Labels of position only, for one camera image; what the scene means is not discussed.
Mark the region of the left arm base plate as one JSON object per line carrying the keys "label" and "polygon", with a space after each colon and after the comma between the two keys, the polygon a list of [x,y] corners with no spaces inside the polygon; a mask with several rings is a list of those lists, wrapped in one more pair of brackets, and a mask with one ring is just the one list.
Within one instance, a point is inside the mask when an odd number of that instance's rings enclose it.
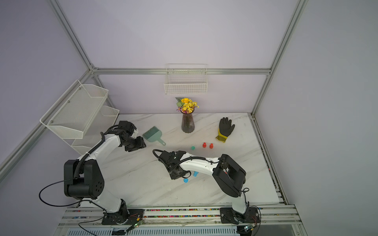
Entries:
{"label": "left arm base plate", "polygon": [[128,209],[125,213],[105,213],[102,225],[134,225],[140,222],[144,216],[144,209]]}

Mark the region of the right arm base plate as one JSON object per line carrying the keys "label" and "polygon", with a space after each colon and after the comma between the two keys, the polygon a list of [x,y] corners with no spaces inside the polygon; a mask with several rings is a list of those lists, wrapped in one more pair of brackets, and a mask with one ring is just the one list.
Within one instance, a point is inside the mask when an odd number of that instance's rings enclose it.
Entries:
{"label": "right arm base plate", "polygon": [[255,223],[261,222],[260,211],[255,206],[249,206],[245,213],[238,213],[231,207],[220,208],[220,220],[222,224],[241,224],[241,223]]}

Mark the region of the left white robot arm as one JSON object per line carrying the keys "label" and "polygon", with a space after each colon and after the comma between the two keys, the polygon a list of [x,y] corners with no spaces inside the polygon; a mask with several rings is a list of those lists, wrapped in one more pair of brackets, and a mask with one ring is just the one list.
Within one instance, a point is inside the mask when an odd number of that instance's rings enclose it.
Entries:
{"label": "left white robot arm", "polygon": [[[78,159],[68,160],[64,164],[64,179],[52,183],[40,190],[41,202],[51,207],[68,207],[82,202],[89,202],[101,208],[106,215],[128,217],[130,212],[123,199],[113,195],[105,188],[100,162],[104,161],[116,148],[124,147],[126,152],[133,152],[146,147],[144,139],[137,135],[136,126],[128,121],[120,121],[105,132],[101,140]],[[64,184],[64,194],[77,201],[67,205],[55,205],[43,200],[42,192],[59,183]]]}

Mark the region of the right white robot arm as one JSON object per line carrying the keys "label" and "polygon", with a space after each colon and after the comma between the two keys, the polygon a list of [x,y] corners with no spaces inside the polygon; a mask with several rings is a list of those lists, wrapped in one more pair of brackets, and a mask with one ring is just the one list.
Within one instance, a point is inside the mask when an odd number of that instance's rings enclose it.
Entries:
{"label": "right white robot arm", "polygon": [[209,158],[192,155],[185,151],[172,151],[154,149],[153,155],[168,171],[170,178],[187,179],[196,173],[212,176],[223,193],[232,198],[231,209],[239,217],[246,217],[248,202],[244,187],[246,171],[229,155]]}

